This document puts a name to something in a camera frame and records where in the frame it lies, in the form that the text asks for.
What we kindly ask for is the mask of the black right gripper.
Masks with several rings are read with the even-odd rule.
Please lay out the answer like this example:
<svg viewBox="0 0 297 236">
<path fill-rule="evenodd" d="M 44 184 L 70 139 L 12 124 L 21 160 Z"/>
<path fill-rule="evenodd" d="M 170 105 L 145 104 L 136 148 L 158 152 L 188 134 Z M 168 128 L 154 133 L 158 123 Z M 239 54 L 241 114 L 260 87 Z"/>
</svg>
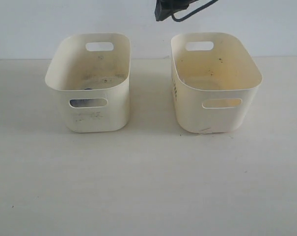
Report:
<svg viewBox="0 0 297 236">
<path fill-rule="evenodd" d="M 172 14 L 186 10 L 194 0 L 156 0 L 155 19 L 164 21 Z"/>
</svg>

